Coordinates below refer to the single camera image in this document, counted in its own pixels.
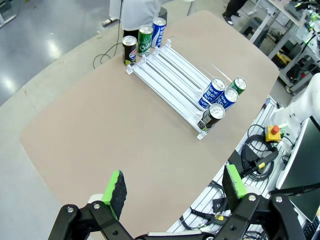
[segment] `person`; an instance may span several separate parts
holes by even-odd
[[[139,27],[150,24],[159,14],[164,0],[110,0],[109,15],[119,19],[123,37],[134,36],[138,39]]]
[[[247,0],[230,0],[228,5],[226,6],[226,10],[222,13],[224,20],[229,24],[233,25],[231,16],[240,17],[238,11],[245,5]]]

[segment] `white lab coat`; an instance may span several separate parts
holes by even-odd
[[[123,30],[133,31],[141,25],[152,24],[161,5],[168,0],[122,0],[121,24]],[[109,15],[119,19],[121,0],[110,0]]]

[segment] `computer monitor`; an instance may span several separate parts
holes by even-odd
[[[320,126],[313,117],[306,120],[296,144],[299,147],[292,151],[278,189],[320,183]],[[312,222],[320,205],[320,188],[289,199]]]

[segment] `soda can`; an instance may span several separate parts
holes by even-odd
[[[211,80],[209,86],[204,90],[204,94],[199,100],[199,105],[204,109],[208,107],[209,103],[213,103],[226,89],[226,82],[220,78],[215,77]]]
[[[229,87],[235,89],[240,95],[247,89],[247,82],[243,77],[237,76]]]
[[[152,34],[152,43],[151,47],[160,47],[162,43],[162,38],[164,36],[165,27],[166,27],[166,20],[161,17],[156,17],[153,19],[152,27],[153,27],[153,34]]]
[[[137,39],[134,36],[122,38],[122,59],[125,65],[135,63],[137,55]]]
[[[230,108],[239,98],[237,91],[231,87],[227,87],[224,92],[215,101],[216,104],[221,104],[224,110]]]
[[[142,57],[143,54],[150,53],[153,31],[154,29],[149,25],[142,25],[139,28],[137,52],[140,57]]]
[[[206,127],[212,128],[220,119],[222,119],[226,114],[223,106],[218,103],[213,103],[209,108],[207,108],[202,115],[202,121],[198,122],[198,127],[204,130]]]

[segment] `black shoe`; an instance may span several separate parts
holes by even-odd
[[[229,16],[224,16],[224,14],[222,14],[222,17],[224,18],[224,20],[226,21],[227,24],[229,24],[229,25],[231,25],[231,26],[234,25],[234,23],[232,22],[231,17],[229,17]]]

